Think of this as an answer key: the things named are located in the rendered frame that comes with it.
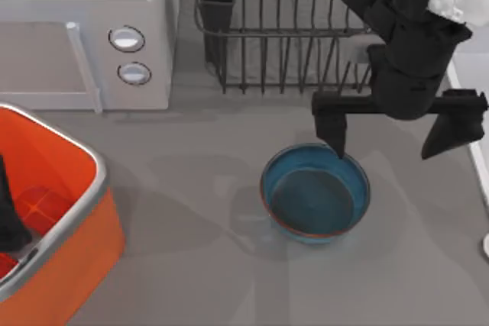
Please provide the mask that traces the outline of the blue bowl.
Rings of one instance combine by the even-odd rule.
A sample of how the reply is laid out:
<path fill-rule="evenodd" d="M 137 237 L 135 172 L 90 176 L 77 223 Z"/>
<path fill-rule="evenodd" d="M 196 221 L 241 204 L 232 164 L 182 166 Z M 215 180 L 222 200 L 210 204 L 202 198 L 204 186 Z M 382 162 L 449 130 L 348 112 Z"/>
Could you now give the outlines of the blue bowl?
<path fill-rule="evenodd" d="M 277 229 L 304 244 L 328 244 L 347 234 L 371 203 L 363 167 L 322 143 L 279 150 L 262 171 L 259 191 Z"/>

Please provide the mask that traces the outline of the pale microwave oven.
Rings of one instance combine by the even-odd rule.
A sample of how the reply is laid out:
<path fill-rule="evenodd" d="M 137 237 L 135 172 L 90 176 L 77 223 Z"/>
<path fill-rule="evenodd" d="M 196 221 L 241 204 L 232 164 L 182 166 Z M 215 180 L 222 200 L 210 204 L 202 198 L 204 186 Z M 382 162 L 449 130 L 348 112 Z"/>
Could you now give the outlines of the pale microwave oven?
<path fill-rule="evenodd" d="M 79 24 L 83 46 L 100 89 L 103 111 L 164 110 L 169 105 L 180 0 L 0 0 L 0 22 Z M 132 26 L 145 37 L 136 53 L 117 51 L 111 29 Z M 152 72 L 142 86 L 122 82 L 120 65 L 143 63 Z M 37 110 L 93 110 L 84 92 L 4 92 L 0 102 Z"/>

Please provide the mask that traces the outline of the small round microwave knob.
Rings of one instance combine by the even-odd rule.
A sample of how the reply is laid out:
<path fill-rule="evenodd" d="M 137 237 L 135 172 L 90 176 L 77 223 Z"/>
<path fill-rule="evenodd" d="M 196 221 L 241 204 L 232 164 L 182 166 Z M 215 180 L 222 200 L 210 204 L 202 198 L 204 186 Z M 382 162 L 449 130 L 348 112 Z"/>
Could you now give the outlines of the small round microwave knob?
<path fill-rule="evenodd" d="M 117 69 L 119 79 L 131 86 L 142 86 L 151 80 L 152 72 L 143 63 L 126 63 Z"/>

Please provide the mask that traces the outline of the large round microwave knob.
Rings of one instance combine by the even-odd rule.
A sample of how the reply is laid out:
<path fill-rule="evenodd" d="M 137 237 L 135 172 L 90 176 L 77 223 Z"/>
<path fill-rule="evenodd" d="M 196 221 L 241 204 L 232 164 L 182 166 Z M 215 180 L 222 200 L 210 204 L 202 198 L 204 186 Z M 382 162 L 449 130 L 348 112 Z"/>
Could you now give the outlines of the large round microwave knob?
<path fill-rule="evenodd" d="M 145 45 L 145 37 L 137 28 L 125 25 L 108 32 L 109 43 L 122 53 L 136 53 Z"/>

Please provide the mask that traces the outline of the orange basket with grey rim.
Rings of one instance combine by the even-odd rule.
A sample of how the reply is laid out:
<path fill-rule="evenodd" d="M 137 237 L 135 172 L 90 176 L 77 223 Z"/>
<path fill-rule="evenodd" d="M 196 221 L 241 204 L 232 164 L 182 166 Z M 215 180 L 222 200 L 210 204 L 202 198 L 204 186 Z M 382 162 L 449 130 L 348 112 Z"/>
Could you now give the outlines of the orange basket with grey rim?
<path fill-rule="evenodd" d="M 125 235 L 102 157 L 0 102 L 0 155 L 32 241 L 0 253 L 0 326 L 66 326 L 116 264 Z"/>

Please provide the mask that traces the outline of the grey microwave door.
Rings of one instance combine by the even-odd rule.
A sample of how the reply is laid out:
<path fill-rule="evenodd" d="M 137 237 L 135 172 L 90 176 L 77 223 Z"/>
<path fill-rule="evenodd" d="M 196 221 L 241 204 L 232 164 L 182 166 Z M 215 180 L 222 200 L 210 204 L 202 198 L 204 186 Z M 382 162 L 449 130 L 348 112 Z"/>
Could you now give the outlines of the grey microwave door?
<path fill-rule="evenodd" d="M 0 93 L 85 90 L 64 23 L 0 22 Z"/>

